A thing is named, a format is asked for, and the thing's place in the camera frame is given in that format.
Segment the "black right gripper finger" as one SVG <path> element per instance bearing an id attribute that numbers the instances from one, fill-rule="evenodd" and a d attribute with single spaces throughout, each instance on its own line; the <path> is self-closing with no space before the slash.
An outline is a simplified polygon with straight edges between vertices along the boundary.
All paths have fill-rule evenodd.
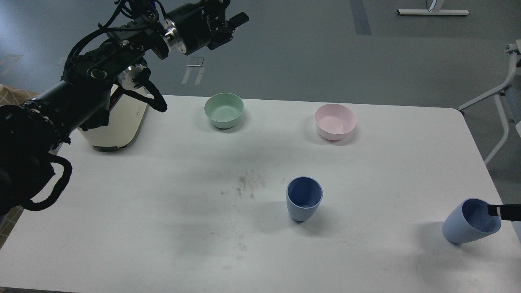
<path id="1" fill-rule="evenodd" d="M 505 221 L 521 221 L 521 204 L 487 205 L 488 215 Z"/>

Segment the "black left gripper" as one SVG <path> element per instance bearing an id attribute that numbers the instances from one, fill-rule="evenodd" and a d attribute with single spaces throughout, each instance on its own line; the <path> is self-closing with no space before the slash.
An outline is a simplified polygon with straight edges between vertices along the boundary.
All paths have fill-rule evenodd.
<path id="1" fill-rule="evenodd" d="M 214 50 L 233 40 L 236 28 L 249 21 L 245 12 L 226 19 L 229 0 L 201 0 L 184 4 L 164 15 L 164 41 L 169 52 L 191 55 Z"/>

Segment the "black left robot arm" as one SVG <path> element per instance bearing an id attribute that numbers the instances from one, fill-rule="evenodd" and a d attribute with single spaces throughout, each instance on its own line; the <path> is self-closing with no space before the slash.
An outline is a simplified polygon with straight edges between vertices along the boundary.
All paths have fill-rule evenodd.
<path id="1" fill-rule="evenodd" d="M 60 82 L 21 105 L 1 106 L 1 215 L 12 208 L 42 211 L 69 183 L 72 165 L 52 154 L 70 143 L 76 128 L 106 126 L 123 95 L 167 111 L 144 59 L 165 59 L 173 50 L 190 55 L 219 48 L 249 21 L 245 12 L 227 19 L 228 0 L 201 0 L 166 12 L 158 0 L 117 0 L 106 24 L 73 46 Z"/>

